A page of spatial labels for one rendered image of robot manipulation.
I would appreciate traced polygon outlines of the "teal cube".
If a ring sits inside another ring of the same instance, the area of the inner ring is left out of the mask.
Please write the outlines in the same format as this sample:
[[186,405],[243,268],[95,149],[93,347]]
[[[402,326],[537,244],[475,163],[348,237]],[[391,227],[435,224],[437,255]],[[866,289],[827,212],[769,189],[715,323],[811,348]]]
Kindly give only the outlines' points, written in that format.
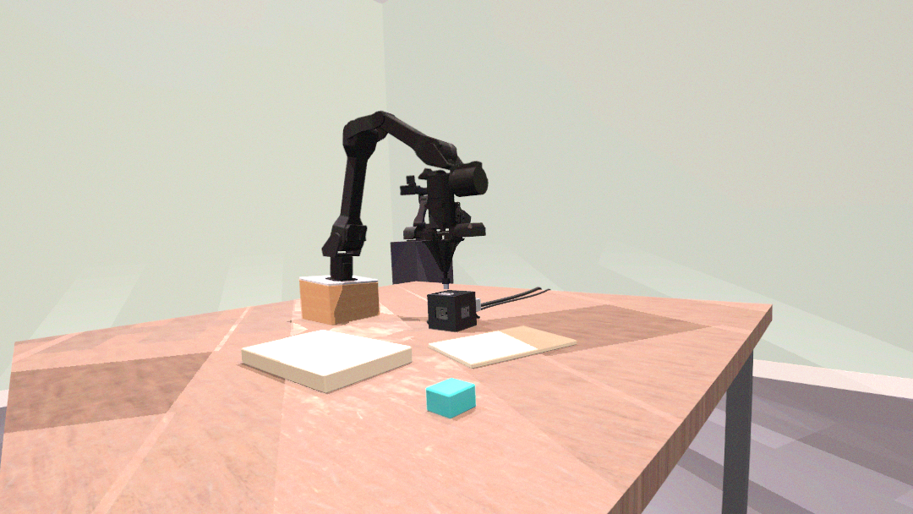
[[456,418],[476,407],[476,389],[472,382],[448,379],[425,389],[426,410],[442,416]]

